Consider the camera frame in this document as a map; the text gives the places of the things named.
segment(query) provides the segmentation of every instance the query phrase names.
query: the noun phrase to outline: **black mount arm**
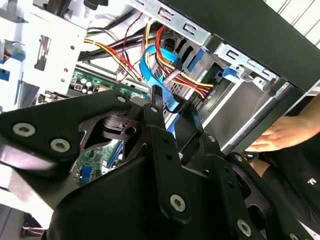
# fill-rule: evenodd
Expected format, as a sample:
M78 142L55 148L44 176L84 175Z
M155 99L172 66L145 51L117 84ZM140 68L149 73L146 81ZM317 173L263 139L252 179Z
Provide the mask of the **black mount arm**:
M51 181L80 153L125 141L125 163L66 196L45 239L312 239L240 155L221 153L191 104L176 139L162 109L154 86L143 106L108 90L0 115L1 162Z

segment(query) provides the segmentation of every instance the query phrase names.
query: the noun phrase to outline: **green circuit board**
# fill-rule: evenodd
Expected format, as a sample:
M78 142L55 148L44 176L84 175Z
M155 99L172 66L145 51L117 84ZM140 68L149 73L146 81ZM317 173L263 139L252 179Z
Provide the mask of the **green circuit board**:
M99 92L101 89L104 89L105 87L107 87L109 89L118 90L129 98L142 96L141 93L134 90L132 87L129 87L129 86L126 86L123 84L116 84L111 81L107 81L102 78L87 74L87 73L82 72L77 69L73 72L70 88L73 88L75 90L80 89L81 88L81 85L80 85L81 79L86 79L88 82L91 83L90 88L93 93Z

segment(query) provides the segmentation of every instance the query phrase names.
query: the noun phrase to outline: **hole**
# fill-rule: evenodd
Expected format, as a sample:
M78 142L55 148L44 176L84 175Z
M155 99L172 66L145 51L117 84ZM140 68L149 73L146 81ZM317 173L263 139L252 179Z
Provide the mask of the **hole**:
M172 12L170 12L169 10L165 9L164 7L160 7L160 9L159 9L159 11L158 11L158 15L159 15L161 18L163 18L163 19L171 22L171 18L170 18L168 15L170 15L171 17L173 17L175 14L172 13Z
M235 185L234 185L232 182L230 182L230 181L228 181L228 185L229 185L229 187L232 188L232 189L235 187Z
M192 46L188 46L188 48L185 50L184 54L181 57L181 63L184 64L187 58L189 57L190 53L194 50Z
M142 5L142 6L144 6L145 5L145 3L144 2L142 2L142 1L139 1L139 0L135 0L138 4L140 4L140 5Z
M47 64L47 57L49 54L51 38L41 35L40 39L40 47L38 51L38 57L34 64L34 68L40 71L44 71Z
M175 52L178 54L180 53L183 46L187 43L187 40L184 38L180 41L179 45L176 47Z
M174 203L178 206L178 207L181 207L181 202L178 200L178 199L176 199L176 200L174 200Z
M234 52L234 51L232 51L232 50L229 50L226 55L228 57L230 57L231 59L233 59L233 60L236 60L237 57L239 57L239 54Z
M241 224L241 227L243 228L243 230L248 231L248 228L246 225L244 225L243 223Z
M55 144L55 146L58 148L58 149L64 149L65 148L65 145L62 143L62 142L57 142Z
M134 133L136 132L136 129L134 127L129 127L125 130L125 134L128 135L128 136L131 136L133 135Z
M187 66L187 69L189 72L191 72L195 68L197 63L203 58L204 55L205 55L205 51L200 48L199 51L196 53L196 55L193 56L193 58L191 59L191 61Z
M30 129L25 126L22 126L22 127L19 127L19 131L22 133L28 133L30 132Z
M249 185L246 183L246 181L239 174L236 174L235 177L236 177L236 180L238 181L242 197L243 199L246 199L247 197L250 196L251 189Z
M266 76L270 77L270 74L267 71L268 70L265 68L262 70L262 73L265 74Z
M251 205L248 209L251 222L256 226L260 231L266 227L266 218L264 213L257 205Z
M246 63L249 64L251 67L256 67L256 63L250 59Z
M197 28L193 25L191 25L190 23L186 22L182 28L183 30L185 30L186 32L188 32L189 34L191 34L192 36L195 35L195 31L197 31Z
M169 161L172 160L172 156L171 156L170 154L166 154L166 155L165 155L165 158L168 159Z

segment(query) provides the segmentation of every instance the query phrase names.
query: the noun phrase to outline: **silver screw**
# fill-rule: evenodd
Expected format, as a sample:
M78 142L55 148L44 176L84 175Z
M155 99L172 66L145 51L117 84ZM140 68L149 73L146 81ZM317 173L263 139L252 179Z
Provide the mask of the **silver screw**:
M22 137L30 137L36 133L36 128L26 122L19 122L12 128L13 132Z
M70 143L62 138L56 138L50 142L50 147L59 153L65 153L70 149Z
M292 232L290 232L289 236L291 240L299 240L299 238L296 235L294 235Z
M150 107L150 108L151 108L151 110L154 111L155 113L158 112L158 109L156 109L155 107L152 106L152 107Z
M235 158L236 158L239 162L242 162L242 157L241 157L241 156L235 155Z
M211 135L209 135L208 138L209 138L210 141L213 142L213 143L216 141L215 138L214 138L213 136L211 136Z
M126 99L122 96L118 96L118 100L122 103L125 103L126 102Z
M251 228L249 227L248 223L242 219L238 219L236 221L236 224L238 225L238 228L240 231L247 236L248 238L251 237Z
M184 199L177 194L171 195L170 203L171 203L172 207L180 213L182 213L184 210L186 210L186 203L185 203Z

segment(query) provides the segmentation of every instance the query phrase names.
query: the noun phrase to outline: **blue connector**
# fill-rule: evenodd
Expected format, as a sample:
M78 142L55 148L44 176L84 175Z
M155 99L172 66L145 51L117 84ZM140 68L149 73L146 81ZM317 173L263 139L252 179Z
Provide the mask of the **blue connector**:
M13 54L6 61L0 60L0 110L3 112L18 107L24 59L22 54Z
M179 102L175 100L173 94L163 85L164 77L161 76L159 79L156 78L151 70L149 69L147 63L146 63L146 54L147 53L155 53L156 48L154 45L149 46L143 53L142 58L140 60L140 71L141 74L145 77L147 84L152 87L153 85L158 85L160 88L162 88L162 94L163 94L163 100L165 101L165 104L167 108L170 111L174 111L176 107L179 105ZM178 60L178 56L164 48L161 48L161 53L163 57L171 62L175 62Z

